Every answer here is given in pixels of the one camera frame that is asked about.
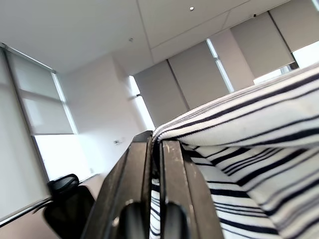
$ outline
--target ceiling panel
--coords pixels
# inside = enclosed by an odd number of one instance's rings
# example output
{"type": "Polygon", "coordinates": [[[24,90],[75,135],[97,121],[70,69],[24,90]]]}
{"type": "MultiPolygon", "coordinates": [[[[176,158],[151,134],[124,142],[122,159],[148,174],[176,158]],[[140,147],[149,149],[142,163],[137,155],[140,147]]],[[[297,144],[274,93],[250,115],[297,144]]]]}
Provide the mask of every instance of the ceiling panel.
{"type": "Polygon", "coordinates": [[[226,17],[227,13],[223,13],[222,15],[219,15],[153,48],[152,55],[154,62],[157,63],[164,59],[167,59],[219,32],[226,20],[226,17]]]}
{"type": "Polygon", "coordinates": [[[59,72],[126,48],[131,37],[130,47],[141,40],[150,51],[136,1],[1,1],[0,41],[59,72]]]}
{"type": "Polygon", "coordinates": [[[254,14],[261,14],[289,0],[250,0],[229,13],[223,29],[235,26],[253,17],[254,14]]]}
{"type": "Polygon", "coordinates": [[[246,1],[138,0],[151,48],[246,1]]]}

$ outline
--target white roller blind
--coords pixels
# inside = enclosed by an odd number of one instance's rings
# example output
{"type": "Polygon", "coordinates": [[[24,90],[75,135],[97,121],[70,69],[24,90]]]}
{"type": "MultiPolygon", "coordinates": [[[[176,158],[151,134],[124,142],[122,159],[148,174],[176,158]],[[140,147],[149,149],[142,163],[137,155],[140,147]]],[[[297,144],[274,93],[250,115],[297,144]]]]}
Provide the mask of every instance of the white roller blind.
{"type": "Polygon", "coordinates": [[[0,52],[0,221],[47,197],[14,90],[0,52]]]}
{"type": "Polygon", "coordinates": [[[72,133],[51,72],[12,53],[10,59],[32,133],[72,133]]]}
{"type": "Polygon", "coordinates": [[[319,12],[312,0],[292,0],[270,12],[291,51],[319,41],[319,12]]]}
{"type": "Polygon", "coordinates": [[[191,109],[229,93],[205,41],[169,62],[191,109]]]}
{"type": "Polygon", "coordinates": [[[158,63],[134,78],[155,126],[187,111],[167,62],[158,63]]]}
{"type": "Polygon", "coordinates": [[[231,32],[255,78],[294,61],[268,13],[232,27],[231,32]]]}

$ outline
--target white wall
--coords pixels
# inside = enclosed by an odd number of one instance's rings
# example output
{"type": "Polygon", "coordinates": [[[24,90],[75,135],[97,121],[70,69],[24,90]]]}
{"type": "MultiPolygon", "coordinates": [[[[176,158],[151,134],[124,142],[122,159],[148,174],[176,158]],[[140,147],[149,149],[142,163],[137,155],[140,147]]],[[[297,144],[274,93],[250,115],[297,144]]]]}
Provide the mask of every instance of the white wall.
{"type": "Polygon", "coordinates": [[[254,84],[255,79],[230,29],[210,37],[234,90],[254,84]]]}
{"type": "Polygon", "coordinates": [[[90,166],[104,174],[110,172],[132,138],[143,131],[119,78],[125,74],[115,64],[107,55],[60,76],[90,166]],[[114,140],[122,143],[115,145],[114,140]]]}
{"type": "MultiPolygon", "coordinates": [[[[83,183],[97,198],[104,177],[96,175],[83,183]]],[[[59,239],[42,217],[43,209],[30,212],[0,228],[0,239],[59,239]]]]}

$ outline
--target striped fabric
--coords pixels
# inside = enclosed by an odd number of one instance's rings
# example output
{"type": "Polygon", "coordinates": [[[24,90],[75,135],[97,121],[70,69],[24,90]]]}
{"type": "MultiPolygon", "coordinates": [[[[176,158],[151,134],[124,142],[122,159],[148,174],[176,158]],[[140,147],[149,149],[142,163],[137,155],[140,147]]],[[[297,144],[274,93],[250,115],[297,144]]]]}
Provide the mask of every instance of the striped fabric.
{"type": "Polygon", "coordinates": [[[319,65],[191,110],[163,139],[189,150],[226,239],[319,238],[319,65]]]}

